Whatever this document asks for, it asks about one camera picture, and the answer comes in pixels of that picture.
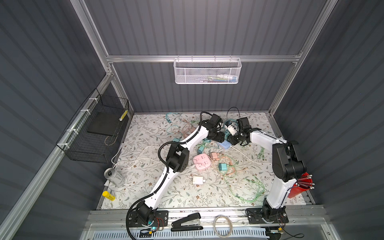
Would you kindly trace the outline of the pink USB charger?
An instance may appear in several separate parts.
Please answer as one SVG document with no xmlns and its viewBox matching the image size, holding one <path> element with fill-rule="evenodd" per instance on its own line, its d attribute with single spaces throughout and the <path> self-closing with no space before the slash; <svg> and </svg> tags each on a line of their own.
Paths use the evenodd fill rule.
<svg viewBox="0 0 384 240">
<path fill-rule="evenodd" d="M 219 153 L 215 153 L 215 152 L 209 153 L 209 157 L 212 161 L 218 161 L 220 159 Z"/>
</svg>

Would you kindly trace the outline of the teal USB charger cube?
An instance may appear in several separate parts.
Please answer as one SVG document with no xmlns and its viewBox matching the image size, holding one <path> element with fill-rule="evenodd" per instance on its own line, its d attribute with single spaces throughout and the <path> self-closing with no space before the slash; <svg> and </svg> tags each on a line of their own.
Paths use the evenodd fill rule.
<svg viewBox="0 0 384 240">
<path fill-rule="evenodd" d="M 219 163 L 218 164 L 218 170 L 220 172 L 227 172 L 228 171 L 228 164 L 226 164 L 226 163 Z"/>
</svg>

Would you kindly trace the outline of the pink power strip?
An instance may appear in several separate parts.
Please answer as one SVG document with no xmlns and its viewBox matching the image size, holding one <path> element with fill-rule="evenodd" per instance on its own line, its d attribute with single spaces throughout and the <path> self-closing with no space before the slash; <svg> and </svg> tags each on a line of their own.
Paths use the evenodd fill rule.
<svg viewBox="0 0 384 240">
<path fill-rule="evenodd" d="M 198 171 L 205 171 L 211 167 L 211 159 L 207 154 L 199 154 L 193 158 L 193 163 Z"/>
</svg>

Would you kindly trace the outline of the white USB charger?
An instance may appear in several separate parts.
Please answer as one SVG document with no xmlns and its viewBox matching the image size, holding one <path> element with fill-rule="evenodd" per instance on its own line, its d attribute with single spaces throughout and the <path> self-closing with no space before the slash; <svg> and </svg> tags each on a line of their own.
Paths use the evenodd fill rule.
<svg viewBox="0 0 384 240">
<path fill-rule="evenodd" d="M 206 182 L 203 176 L 193 176 L 194 185 L 202 185 Z"/>
</svg>

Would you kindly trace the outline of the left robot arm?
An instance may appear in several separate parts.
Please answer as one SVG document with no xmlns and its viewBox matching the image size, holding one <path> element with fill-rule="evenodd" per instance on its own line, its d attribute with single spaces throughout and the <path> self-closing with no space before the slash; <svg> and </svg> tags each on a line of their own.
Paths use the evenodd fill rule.
<svg viewBox="0 0 384 240">
<path fill-rule="evenodd" d="M 200 112 L 199 125 L 189 136 L 180 142 L 170 141 L 162 144 L 158 150 L 158 157 L 165 165 L 164 171 L 153 190 L 131 205 L 127 217 L 134 212 L 146 225 L 151 225 L 163 195 L 175 177 L 186 170 L 190 151 L 204 139 L 219 143 L 225 140 L 225 133 L 221 131 L 223 123 L 217 114 Z"/>
</svg>

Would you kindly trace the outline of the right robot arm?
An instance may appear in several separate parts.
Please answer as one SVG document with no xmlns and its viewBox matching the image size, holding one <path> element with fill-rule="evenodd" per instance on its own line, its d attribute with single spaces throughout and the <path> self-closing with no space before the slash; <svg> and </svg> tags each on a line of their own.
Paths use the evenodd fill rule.
<svg viewBox="0 0 384 240">
<path fill-rule="evenodd" d="M 278 139 L 259 128 L 252 128 L 248 118 L 237 119 L 237 124 L 235 127 L 232 122 L 225 122 L 225 128 L 230 133 L 227 141 L 231 145 L 253 143 L 272 153 L 275 180 L 262 207 L 263 219 L 271 222 L 285 211 L 288 195 L 307 167 L 299 160 L 296 142 Z"/>
</svg>

